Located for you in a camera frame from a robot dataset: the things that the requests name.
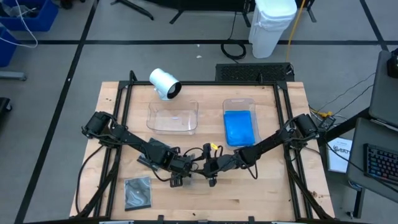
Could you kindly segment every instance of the computer keyboard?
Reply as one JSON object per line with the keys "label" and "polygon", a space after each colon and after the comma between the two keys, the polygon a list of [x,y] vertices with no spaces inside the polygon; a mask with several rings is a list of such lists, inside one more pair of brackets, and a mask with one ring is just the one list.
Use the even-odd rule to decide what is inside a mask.
{"label": "computer keyboard", "polygon": [[383,147],[364,144],[365,175],[398,185],[398,153]]}

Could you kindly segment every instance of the wooden tabletop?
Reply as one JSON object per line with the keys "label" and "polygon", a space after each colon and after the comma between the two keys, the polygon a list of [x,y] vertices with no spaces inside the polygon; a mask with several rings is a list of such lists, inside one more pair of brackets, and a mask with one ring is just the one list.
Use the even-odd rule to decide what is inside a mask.
{"label": "wooden tabletop", "polygon": [[[117,87],[118,82],[102,84],[96,111],[113,112]],[[288,83],[288,88],[293,115],[309,113],[303,83]],[[122,116],[125,92],[122,97],[119,122]],[[287,115],[281,91],[280,97],[286,121]],[[158,99],[153,86],[133,86],[127,117],[129,131],[146,141],[155,138],[169,146],[179,146],[182,152],[192,147],[202,147],[207,142],[225,146],[223,101],[230,98],[252,98],[256,102],[256,116],[261,139],[267,138],[279,129],[272,87],[183,86],[177,98],[179,100],[195,100],[199,104],[198,127],[194,135],[155,134],[147,127],[149,103]],[[98,140],[88,140],[84,160],[98,146]],[[308,146],[318,150],[316,141],[310,141]],[[164,215],[165,220],[247,221],[248,216],[254,216],[256,221],[294,220],[282,146],[267,152],[258,160],[259,177],[257,180],[254,180],[247,170],[229,170],[219,173],[218,183],[212,188],[209,187],[208,181],[203,176],[195,174],[192,185],[170,188],[168,182],[157,180],[149,168],[137,162],[140,154],[137,150],[129,146],[123,146],[122,150],[111,217],[113,220],[156,220],[158,215]],[[104,152],[103,149],[95,155],[87,163],[82,173],[79,193],[80,209],[87,204],[97,190]],[[224,153],[232,153],[232,151],[224,149]],[[320,156],[308,150],[302,150],[301,155],[309,191],[313,192],[317,202],[325,211],[334,217]],[[163,178],[170,177],[170,173],[167,171],[162,170],[158,173]],[[152,207],[125,212],[124,180],[143,176],[151,177]],[[302,194],[298,188],[297,190],[301,216],[305,217]],[[108,191],[105,192],[103,198],[101,215],[105,213]],[[76,214],[75,206],[72,206],[70,214]]]}

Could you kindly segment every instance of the yellow tag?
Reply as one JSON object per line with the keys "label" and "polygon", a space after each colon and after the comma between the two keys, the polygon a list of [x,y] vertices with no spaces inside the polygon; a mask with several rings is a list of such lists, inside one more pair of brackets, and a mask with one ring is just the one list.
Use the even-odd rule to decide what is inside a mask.
{"label": "yellow tag", "polygon": [[214,150],[217,150],[217,149],[218,149],[218,146],[216,146],[214,143],[210,143],[210,146],[211,146]]}

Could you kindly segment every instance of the white bin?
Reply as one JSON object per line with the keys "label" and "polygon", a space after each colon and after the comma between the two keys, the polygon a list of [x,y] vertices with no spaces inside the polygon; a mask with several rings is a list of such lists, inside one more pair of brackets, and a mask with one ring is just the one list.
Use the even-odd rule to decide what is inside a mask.
{"label": "white bin", "polygon": [[253,56],[269,57],[297,12],[295,0],[256,0],[249,42]]}

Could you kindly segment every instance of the transparent bin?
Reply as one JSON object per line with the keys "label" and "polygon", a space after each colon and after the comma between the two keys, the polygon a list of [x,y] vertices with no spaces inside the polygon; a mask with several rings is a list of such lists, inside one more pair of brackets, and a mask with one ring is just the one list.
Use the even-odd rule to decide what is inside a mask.
{"label": "transparent bin", "polygon": [[223,111],[228,149],[252,146],[261,141],[257,127],[256,102],[253,99],[224,100]]}
{"label": "transparent bin", "polygon": [[153,101],[149,104],[147,127],[157,134],[195,134],[198,108],[194,100]]}

